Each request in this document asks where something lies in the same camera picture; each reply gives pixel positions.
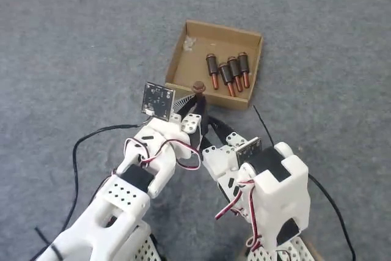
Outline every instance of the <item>screw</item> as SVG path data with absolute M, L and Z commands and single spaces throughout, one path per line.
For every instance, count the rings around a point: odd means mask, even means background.
M 193 84 L 192 90 L 195 96 L 200 99 L 203 96 L 204 91 L 206 90 L 205 84 L 202 81 L 196 81 Z

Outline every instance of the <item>perforated metal bracket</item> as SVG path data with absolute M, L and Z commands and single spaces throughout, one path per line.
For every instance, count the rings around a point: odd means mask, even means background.
M 216 182 L 229 170 L 238 170 L 235 148 L 224 145 L 221 148 L 211 146 L 202 151 L 203 165 Z
M 148 194 L 137 189 L 116 175 L 110 179 L 99 190 L 98 195 L 120 208 L 124 212 L 134 216 L 144 215 L 150 207 Z
M 197 127 L 200 126 L 201 116 L 198 114 L 190 113 L 182 120 L 181 129 L 186 134 L 194 134 L 197 131 Z
M 151 237 L 148 237 L 140 248 L 137 249 L 131 261 L 161 261 L 159 252 L 155 247 Z
M 294 237 L 291 241 L 279 246 L 275 252 L 268 252 L 263 247 L 250 252 L 247 261 L 273 261 L 277 258 L 276 253 L 282 261 L 315 261 L 310 251 L 300 237 Z
M 240 136 L 237 132 L 230 133 L 226 139 L 227 143 L 232 147 L 239 147 L 247 142 L 242 136 Z
M 305 243 L 300 237 L 294 237 L 291 240 L 291 244 L 296 248 L 300 256 L 300 261 L 315 261 L 312 257 L 310 250 L 306 247 Z

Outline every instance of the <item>red white black wire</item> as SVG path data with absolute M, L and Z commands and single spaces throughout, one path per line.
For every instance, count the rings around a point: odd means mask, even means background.
M 247 180 L 243 182 L 238 182 L 239 185 L 254 185 L 254 180 Z M 258 227 L 257 227 L 257 219 L 255 216 L 255 209 L 254 209 L 254 200 L 253 200 L 253 193 L 254 193 L 255 185 L 251 188 L 249 192 L 249 206 L 250 206 L 250 218 L 251 218 L 251 229 L 252 229 L 252 236 L 246 241 L 246 246 L 248 248 L 251 248 L 251 251 L 254 252 L 256 249 L 258 249 L 261 246 L 261 241 L 259 240 L 261 238 L 261 235 L 258 234 Z M 226 214 L 227 211 L 231 210 L 235 213 L 235 215 L 239 215 L 242 213 L 243 208 L 235 208 L 235 204 L 240 200 L 240 197 L 242 196 L 242 191 L 240 191 L 233 200 L 228 203 L 227 206 L 225 206 L 214 218 L 215 220 L 218 220 L 221 216 Z
M 143 167 L 148 167 L 149 164 L 155 160 L 162 152 L 163 150 L 163 147 L 166 145 L 166 144 L 172 144 L 172 143 L 175 143 L 175 144 L 180 144 L 181 146 L 183 146 L 184 148 L 190 150 L 192 153 L 196 154 L 197 155 L 197 158 L 198 158 L 198 165 L 196 166 L 187 166 L 185 164 L 182 164 L 180 163 L 178 160 L 177 160 L 177 164 L 182 167 L 183 169 L 186 169 L 188 171 L 196 171 L 198 170 L 200 167 L 201 167 L 201 156 L 200 156 L 200 153 L 197 149 L 191 147 L 189 144 L 181 141 L 181 140 L 178 140 L 178 139 L 168 139 L 168 140 L 165 140 L 159 147 L 158 151 L 155 153 L 155 155 L 153 156 L 150 156 L 149 154 L 149 151 L 148 151 L 148 148 L 143 144 L 141 143 L 139 140 L 137 139 L 134 139 L 134 138 L 128 138 L 126 139 L 125 141 L 125 146 L 124 146 L 124 149 L 123 149 L 123 153 L 125 155 L 125 151 L 126 151 L 126 145 L 127 143 L 129 143 L 129 141 L 134 141 L 135 143 L 139 144 L 140 146 L 142 146 L 145 150 L 145 156 L 143 156 L 144 158 L 141 159 L 141 162 L 140 162 L 140 165 L 143 166 Z

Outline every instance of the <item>gray carpet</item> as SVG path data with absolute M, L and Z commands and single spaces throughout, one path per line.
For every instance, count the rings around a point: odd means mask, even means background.
M 0 260 L 40 249 L 34 226 L 56 236 L 73 199 L 73 144 L 144 119 L 144 83 L 164 82 L 187 18 L 264 35 L 253 104 L 335 197 L 358 260 L 389 260 L 391 0 L 0 0 Z M 252 110 L 210 112 L 267 144 Z M 134 133 L 81 146 L 72 222 Z M 349 260 L 333 209 L 313 184 L 310 195 L 313 243 Z M 233 260 L 250 230 L 231 214 L 214 221 L 224 205 L 206 170 L 178 170 L 146 220 L 173 261 Z

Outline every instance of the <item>black cable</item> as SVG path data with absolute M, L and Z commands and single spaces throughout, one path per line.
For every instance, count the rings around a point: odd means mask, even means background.
M 71 208 L 70 208 L 70 210 L 68 212 L 67 218 L 65 219 L 59 234 L 62 233 L 67 228 L 67 226 L 68 226 L 68 224 L 69 224 L 69 222 L 71 220 L 71 217 L 73 215 L 73 212 L 75 211 L 75 207 L 76 207 L 76 204 L 77 204 L 77 201 L 78 201 L 78 197 L 79 197 L 79 174 L 78 174 L 78 163 L 77 163 L 77 159 L 76 159 L 76 154 L 77 154 L 79 145 L 82 142 L 84 142 L 85 140 L 91 138 L 92 136 L 95 136 L 96 134 L 102 133 L 104 131 L 111 131 L 111 130 L 117 130 L 117 129 L 122 129 L 123 130 L 123 129 L 129 129 L 129 128 L 138 128 L 141 125 L 143 125 L 145 122 L 142 122 L 142 123 L 140 123 L 138 125 L 111 125 L 109 127 L 104 127 L 104 128 L 100 128 L 98 130 L 95 130 L 92 133 L 90 133 L 90 134 L 88 134 L 88 135 L 78 139 L 76 144 L 73 146 L 73 151 L 72 151 L 73 174 L 74 174 L 74 178 L 75 178 L 75 196 L 73 198 L 73 202 L 72 202 Z M 31 258 L 31 261 L 34 261 L 35 259 L 37 259 L 47 249 L 48 246 L 49 245 L 46 245 L 44 248 L 39 250 L 39 252 L 36 253 L 36 255 L 34 255 L 33 258 Z
M 46 243 L 46 247 L 50 246 L 52 248 L 52 250 L 54 251 L 54 253 L 56 253 L 57 258 L 60 261 L 64 261 L 64 258 L 62 257 L 62 255 L 61 255 L 60 251 L 57 249 L 57 247 L 48 241 L 48 239 L 43 235 L 43 233 L 41 232 L 41 230 L 38 227 L 35 227 L 34 229 L 37 232 L 38 236 L 44 241 L 44 243 Z
M 335 210 L 335 212 L 336 212 L 336 214 L 338 216 L 338 219 L 340 221 L 340 224 L 341 224 L 342 231 L 343 231 L 343 234 L 345 236 L 346 242 L 348 243 L 349 249 L 350 249 L 350 251 L 352 253 L 352 260 L 355 261 L 356 260 L 356 252 L 354 252 L 354 248 L 353 248 L 353 245 L 352 245 L 352 243 L 350 241 L 350 237 L 349 237 L 348 231 L 346 229 L 345 222 L 343 220 L 341 211 L 339 210 L 339 208 L 338 208 L 337 204 L 335 203 L 335 201 L 333 200 L 333 198 L 331 198 L 330 194 L 326 191 L 324 186 L 312 174 L 308 173 L 308 178 L 311 179 L 311 181 L 316 186 L 318 186 L 318 188 L 322 191 L 322 193 L 329 200 L 330 204 L 332 205 L 332 208 L 334 208 L 334 210 Z
M 258 117 L 261 121 L 261 123 L 263 124 L 266 132 L 268 133 L 269 135 L 269 139 L 270 139 L 270 142 L 271 144 L 274 146 L 274 142 L 273 142 L 273 139 L 268 131 L 268 128 L 266 127 L 265 123 L 263 122 L 263 119 L 261 118 L 261 115 L 259 114 L 258 110 L 256 109 L 256 107 L 254 106 L 254 109 L 255 111 L 257 112 L 258 114 Z M 335 201 L 333 200 L 333 198 L 330 196 L 330 194 L 326 191 L 326 189 L 324 188 L 324 186 L 310 173 L 308 173 L 308 178 L 311 179 L 311 181 L 322 191 L 322 193 L 326 196 L 326 198 L 328 199 L 328 201 L 330 202 L 330 204 L 332 205 L 332 208 L 334 209 L 335 213 L 337 214 L 338 216 L 338 219 L 340 221 L 340 224 L 341 224 L 341 227 L 342 227 L 342 231 L 343 231 L 343 234 L 345 236 L 345 239 L 346 239 L 346 242 L 349 246 L 349 249 L 351 251 L 351 254 L 352 254 L 352 261 L 356 261 L 356 252 L 354 251 L 354 248 L 353 248 L 353 245 L 350 241 L 350 237 L 349 237 L 349 234 L 348 234 L 348 231 L 346 229 L 346 226 L 345 226 L 345 222 L 343 220 L 343 217 L 342 217 L 342 214 L 341 214 L 341 211 L 339 210 L 337 204 L 335 203 Z
M 109 175 L 108 177 L 105 177 L 104 180 L 101 181 L 101 183 L 99 184 L 99 186 L 97 187 L 97 189 L 95 190 L 95 192 L 93 192 L 92 194 L 92 197 L 91 197 L 91 200 L 90 202 L 88 203 L 88 205 L 90 205 L 92 203 L 92 201 L 94 200 L 95 196 L 98 194 L 100 188 L 103 186 L 103 184 L 108 180 L 108 178 L 110 177 L 111 175 Z
M 269 136 L 271 145 L 274 146 L 274 141 L 273 141 L 273 139 L 271 138 L 271 135 L 270 135 L 270 133 L 269 133 L 268 127 L 265 125 L 265 123 L 264 123 L 264 121 L 263 121 L 261 115 L 259 114 L 258 109 L 255 107 L 255 105 L 253 105 L 252 107 L 254 107 L 255 112 L 257 113 L 257 116 L 258 116 L 259 120 L 261 121 L 263 127 L 265 128 L 265 131 L 267 132 L 267 134 L 268 134 L 268 136 Z

